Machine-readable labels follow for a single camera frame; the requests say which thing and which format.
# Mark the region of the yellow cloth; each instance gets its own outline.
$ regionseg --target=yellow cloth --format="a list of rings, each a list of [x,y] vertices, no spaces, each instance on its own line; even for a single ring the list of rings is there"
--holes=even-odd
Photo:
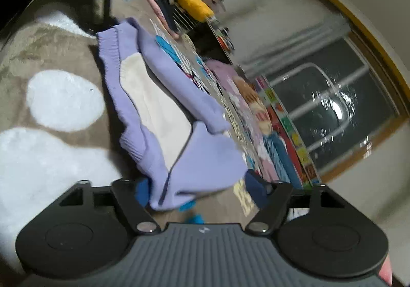
[[[208,17],[214,16],[214,12],[202,0],[177,0],[177,2],[199,22],[205,22]]]

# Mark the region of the window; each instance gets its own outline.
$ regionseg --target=window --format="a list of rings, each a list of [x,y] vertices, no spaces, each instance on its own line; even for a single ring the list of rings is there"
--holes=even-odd
[[[368,60],[344,38],[267,77],[322,176],[399,115]]]

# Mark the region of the pink fabric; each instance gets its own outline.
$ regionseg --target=pink fabric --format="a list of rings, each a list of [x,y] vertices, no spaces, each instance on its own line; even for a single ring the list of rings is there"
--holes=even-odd
[[[392,264],[390,263],[390,257],[387,255],[385,262],[379,272],[379,277],[387,282],[390,286],[393,283],[393,270]]]
[[[214,72],[218,78],[219,84],[229,93],[232,104],[236,107],[242,122],[245,123],[243,125],[248,127],[252,143],[262,164],[262,177],[268,182],[279,180],[272,160],[263,143],[263,134],[260,131],[248,104],[243,99],[232,80],[233,77],[238,76],[235,69],[232,66],[217,60],[206,61],[206,66]]]
[[[174,39],[178,39],[179,35],[170,29],[170,27],[168,26],[167,20],[165,19],[163,15],[161,8],[158,6],[155,0],[147,0],[147,1],[150,4],[151,8],[153,9],[155,15],[161,21],[163,27],[167,30],[167,32],[171,35],[171,37]]]

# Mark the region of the lavender sweater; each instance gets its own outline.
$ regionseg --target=lavender sweater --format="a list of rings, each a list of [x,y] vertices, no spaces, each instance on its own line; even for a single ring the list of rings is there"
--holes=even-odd
[[[194,199],[198,192],[225,189],[244,176],[247,167],[241,152],[231,138],[222,134],[230,127],[222,117],[224,109],[186,77],[135,19],[128,18],[98,33],[98,43],[105,66],[105,83],[118,117],[125,125],[120,145],[138,169],[152,180],[150,205],[153,209],[179,207]],[[121,62],[137,52],[196,119],[189,141],[171,170],[165,166],[157,138],[141,123],[138,110],[120,85]]]

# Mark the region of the red fabric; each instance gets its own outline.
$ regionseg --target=red fabric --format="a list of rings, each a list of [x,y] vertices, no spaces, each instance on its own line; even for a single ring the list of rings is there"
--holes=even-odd
[[[303,178],[305,173],[302,171],[301,163],[299,162],[298,155],[296,154],[296,150],[294,149],[294,147],[292,145],[292,142],[288,138],[288,135],[286,134],[284,128],[282,127],[282,124],[280,123],[280,121],[279,121],[275,111],[272,109],[272,107],[269,106],[266,109],[269,113],[269,117],[271,119],[273,129],[284,139],[284,141],[286,143],[286,150],[288,151],[288,155],[290,157],[290,160],[292,161],[293,165],[296,168],[296,171],[299,175],[299,178]]]

